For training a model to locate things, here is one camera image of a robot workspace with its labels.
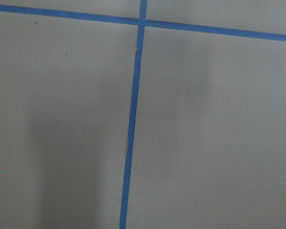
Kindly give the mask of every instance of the blue tape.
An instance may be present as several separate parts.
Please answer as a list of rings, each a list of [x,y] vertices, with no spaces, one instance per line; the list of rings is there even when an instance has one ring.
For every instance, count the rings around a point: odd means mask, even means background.
[[[48,10],[48,9],[38,9],[38,8],[20,7],[20,6],[0,5],[0,11],[42,15],[42,16],[52,16],[52,17],[59,17],[59,18],[71,18],[71,19],[79,19],[79,20],[87,20],[87,21],[103,21],[103,22],[128,24],[128,25],[139,24],[139,20],[135,18],[124,18],[124,17],[92,14],[92,13],[77,13],[77,12],[62,11],[62,10]]]
[[[153,20],[146,20],[145,26],[173,29],[173,30],[215,33],[215,34],[223,34],[223,35],[231,35],[239,37],[251,37],[251,38],[286,42],[286,35],[267,33],[267,32],[235,30],[235,29],[226,29],[226,28],[211,27],[211,26],[200,26],[200,25],[182,24],[182,23],[165,22],[165,21],[153,21]]]
[[[132,87],[132,98],[131,98],[130,114],[129,114],[127,153],[125,158],[125,169],[124,169],[124,179],[123,179],[120,229],[126,229],[126,218],[127,218],[130,176],[131,176],[132,159],[133,159],[133,142],[134,142],[135,120],[136,120],[137,105],[138,105],[146,8],[147,8],[147,0],[141,0],[139,26],[137,33],[137,52],[135,54],[134,69],[133,69],[133,87]]]

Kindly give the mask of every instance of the blue line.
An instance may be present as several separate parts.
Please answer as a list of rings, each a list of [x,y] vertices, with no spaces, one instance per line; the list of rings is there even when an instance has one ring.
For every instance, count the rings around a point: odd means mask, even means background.
[[[182,23],[165,22],[165,21],[153,21],[153,20],[146,20],[145,26],[173,29],[173,30],[215,33],[215,34],[223,34],[223,35],[231,35],[231,36],[239,36],[239,37],[252,37],[252,38],[286,42],[286,35],[267,33],[267,32],[235,30],[235,29],[226,29],[226,28],[220,28],[220,27],[191,25],[191,24],[182,24]]]
[[[92,14],[92,13],[77,13],[77,12],[62,11],[62,10],[48,10],[48,9],[20,7],[20,6],[0,5],[0,11],[42,15],[42,16],[52,16],[52,17],[59,17],[59,18],[71,18],[71,19],[79,19],[79,20],[87,20],[87,21],[103,21],[103,22],[128,24],[128,25],[139,24],[139,20],[135,18],[124,18],[124,17]]]
[[[128,143],[127,143],[127,153],[125,158],[125,169],[124,169],[124,179],[123,179],[120,229],[126,229],[126,218],[127,218],[132,160],[133,160],[133,142],[134,142],[135,120],[136,120],[137,105],[138,105],[146,8],[147,8],[147,0],[141,0],[139,26],[137,33],[137,52],[135,54],[134,69],[133,69],[133,88],[132,88],[132,99],[131,99],[130,114],[129,114]]]

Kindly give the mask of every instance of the gray surface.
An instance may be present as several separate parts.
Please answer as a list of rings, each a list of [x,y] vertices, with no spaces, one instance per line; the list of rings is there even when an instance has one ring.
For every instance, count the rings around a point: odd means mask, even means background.
[[[138,18],[140,9],[140,0],[0,0],[0,4],[128,18]]]
[[[286,42],[147,28],[127,229],[286,229]]]
[[[118,228],[136,30],[0,12],[0,229]]]
[[[286,34],[286,0],[150,0],[146,17]]]

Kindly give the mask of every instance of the gray floor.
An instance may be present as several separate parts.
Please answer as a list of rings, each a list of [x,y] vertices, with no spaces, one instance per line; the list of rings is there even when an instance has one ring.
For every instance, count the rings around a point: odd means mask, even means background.
[[[147,19],[286,34],[286,1],[155,0]],[[136,36],[0,12],[0,229],[118,229]],[[127,229],[286,229],[286,42],[145,28],[136,120]]]

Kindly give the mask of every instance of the vertical blue line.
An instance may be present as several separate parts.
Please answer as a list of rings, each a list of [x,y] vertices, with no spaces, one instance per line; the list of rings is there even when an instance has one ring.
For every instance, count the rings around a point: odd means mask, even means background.
[[[139,25],[137,33],[137,52],[135,54],[134,69],[133,69],[133,87],[132,87],[132,98],[131,98],[130,114],[129,114],[127,153],[125,158],[125,169],[124,169],[124,179],[123,179],[120,229],[126,229],[129,185],[130,185],[130,176],[131,176],[132,159],[133,159],[135,120],[137,115],[138,94],[139,94],[139,84],[140,84],[141,57],[143,51],[143,40],[144,40],[144,30],[145,30],[145,20],[146,20],[146,8],[147,8],[147,0],[141,0]]]

